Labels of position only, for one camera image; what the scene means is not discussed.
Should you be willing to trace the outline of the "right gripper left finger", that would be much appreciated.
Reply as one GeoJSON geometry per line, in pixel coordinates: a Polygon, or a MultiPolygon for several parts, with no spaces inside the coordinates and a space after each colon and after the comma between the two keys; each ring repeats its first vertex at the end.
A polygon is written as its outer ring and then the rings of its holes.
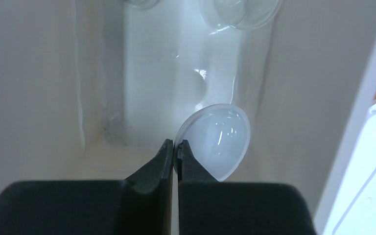
{"type": "Polygon", "coordinates": [[[123,180],[19,181],[0,193],[0,235],[168,235],[173,142],[123,180]]]}

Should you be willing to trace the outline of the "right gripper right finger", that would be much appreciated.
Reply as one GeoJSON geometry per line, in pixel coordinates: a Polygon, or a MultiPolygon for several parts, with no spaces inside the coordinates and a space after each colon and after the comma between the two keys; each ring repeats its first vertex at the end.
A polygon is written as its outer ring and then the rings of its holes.
{"type": "Polygon", "coordinates": [[[217,181],[187,140],[176,148],[182,235],[314,235],[308,206],[292,185],[217,181]]]}

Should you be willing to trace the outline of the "white round dish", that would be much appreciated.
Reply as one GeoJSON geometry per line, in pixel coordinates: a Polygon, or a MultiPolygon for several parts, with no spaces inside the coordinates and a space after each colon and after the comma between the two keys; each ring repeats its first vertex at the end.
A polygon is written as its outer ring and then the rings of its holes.
{"type": "Polygon", "coordinates": [[[247,114],[232,104],[213,104],[196,111],[182,124],[174,149],[187,140],[196,161],[223,182],[238,168],[251,139],[247,114]]]}

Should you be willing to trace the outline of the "white plastic bin lid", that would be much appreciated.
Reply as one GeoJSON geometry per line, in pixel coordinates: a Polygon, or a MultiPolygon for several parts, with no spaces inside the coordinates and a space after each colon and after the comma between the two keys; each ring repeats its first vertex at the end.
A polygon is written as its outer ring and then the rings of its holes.
{"type": "Polygon", "coordinates": [[[376,235],[376,101],[367,111],[323,234],[376,235]]]}

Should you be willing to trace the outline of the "small glass beaker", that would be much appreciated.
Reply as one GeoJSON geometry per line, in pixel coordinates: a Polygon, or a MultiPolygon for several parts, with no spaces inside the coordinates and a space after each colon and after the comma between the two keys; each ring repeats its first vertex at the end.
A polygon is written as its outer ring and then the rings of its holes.
{"type": "Polygon", "coordinates": [[[227,27],[251,30],[269,23],[282,5],[281,0],[201,0],[203,19],[215,29],[227,27]]]}

